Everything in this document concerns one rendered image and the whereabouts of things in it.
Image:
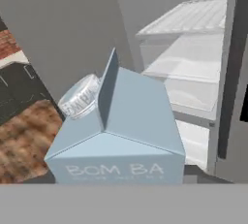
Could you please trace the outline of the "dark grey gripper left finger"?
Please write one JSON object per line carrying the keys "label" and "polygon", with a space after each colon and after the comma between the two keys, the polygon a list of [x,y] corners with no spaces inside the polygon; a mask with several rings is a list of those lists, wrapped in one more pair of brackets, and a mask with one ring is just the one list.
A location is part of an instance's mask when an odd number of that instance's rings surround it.
{"label": "dark grey gripper left finger", "polygon": [[51,171],[48,171],[45,175],[37,176],[31,179],[25,180],[25,183],[38,183],[38,184],[53,184],[55,182],[55,177]]}

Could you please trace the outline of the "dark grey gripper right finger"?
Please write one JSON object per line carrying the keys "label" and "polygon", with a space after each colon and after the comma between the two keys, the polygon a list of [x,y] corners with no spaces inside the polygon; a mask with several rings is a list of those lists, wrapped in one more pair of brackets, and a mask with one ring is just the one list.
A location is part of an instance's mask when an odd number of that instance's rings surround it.
{"label": "dark grey gripper right finger", "polygon": [[184,177],[183,182],[186,184],[230,184],[229,181],[224,179],[210,176],[202,171],[198,166],[195,165],[186,165],[184,168]]}

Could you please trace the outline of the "pale blue milk carton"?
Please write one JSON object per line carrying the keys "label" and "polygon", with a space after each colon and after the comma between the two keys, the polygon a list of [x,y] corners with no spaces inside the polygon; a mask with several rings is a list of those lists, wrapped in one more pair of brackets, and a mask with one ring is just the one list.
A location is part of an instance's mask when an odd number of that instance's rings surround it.
{"label": "pale blue milk carton", "polygon": [[185,149],[164,85],[119,66],[88,75],[58,102],[65,114],[45,162],[61,184],[180,184]]}

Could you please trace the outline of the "clear fridge drawer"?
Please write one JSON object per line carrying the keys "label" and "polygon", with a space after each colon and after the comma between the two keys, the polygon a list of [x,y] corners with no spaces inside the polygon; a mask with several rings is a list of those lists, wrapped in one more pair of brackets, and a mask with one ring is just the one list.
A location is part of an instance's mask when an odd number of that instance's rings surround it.
{"label": "clear fridge drawer", "polygon": [[207,120],[216,119],[219,81],[167,78],[164,85],[175,112]]}

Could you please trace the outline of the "grey fridge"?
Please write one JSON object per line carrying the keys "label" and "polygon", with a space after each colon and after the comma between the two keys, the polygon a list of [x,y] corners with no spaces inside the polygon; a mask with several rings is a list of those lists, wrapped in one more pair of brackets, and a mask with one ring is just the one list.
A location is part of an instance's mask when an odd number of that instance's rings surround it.
{"label": "grey fridge", "polygon": [[188,165],[231,183],[248,182],[246,88],[248,70],[242,65],[248,34],[248,0],[228,0],[225,28],[214,31],[153,35],[137,33],[178,4],[190,0],[118,0],[131,53],[142,72],[182,35],[223,33],[223,50],[216,119],[207,120],[174,112],[186,148]]}

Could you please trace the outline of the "clear glass fridge shelf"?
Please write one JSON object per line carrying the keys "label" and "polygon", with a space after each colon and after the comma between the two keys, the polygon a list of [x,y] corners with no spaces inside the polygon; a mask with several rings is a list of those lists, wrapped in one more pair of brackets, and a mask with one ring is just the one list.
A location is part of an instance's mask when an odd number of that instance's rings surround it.
{"label": "clear glass fridge shelf", "polygon": [[185,1],[143,27],[140,38],[173,33],[214,31],[225,28],[228,0]]}
{"label": "clear glass fridge shelf", "polygon": [[223,33],[182,35],[142,72],[147,76],[218,82]]}

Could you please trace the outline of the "grey fridge door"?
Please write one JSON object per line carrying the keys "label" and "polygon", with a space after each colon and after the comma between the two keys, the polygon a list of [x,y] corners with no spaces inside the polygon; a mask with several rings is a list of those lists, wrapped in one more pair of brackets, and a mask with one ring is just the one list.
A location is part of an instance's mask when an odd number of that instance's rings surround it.
{"label": "grey fridge door", "polygon": [[138,71],[118,0],[0,0],[0,17],[54,100],[84,76],[101,76],[109,55]]}

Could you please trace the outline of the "black cupboard run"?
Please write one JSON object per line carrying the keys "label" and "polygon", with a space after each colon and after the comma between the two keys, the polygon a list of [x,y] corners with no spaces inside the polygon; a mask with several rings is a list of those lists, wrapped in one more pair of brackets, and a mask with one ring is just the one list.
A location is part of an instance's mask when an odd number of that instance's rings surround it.
{"label": "black cupboard run", "polygon": [[62,112],[0,17],[0,125],[40,100]]}

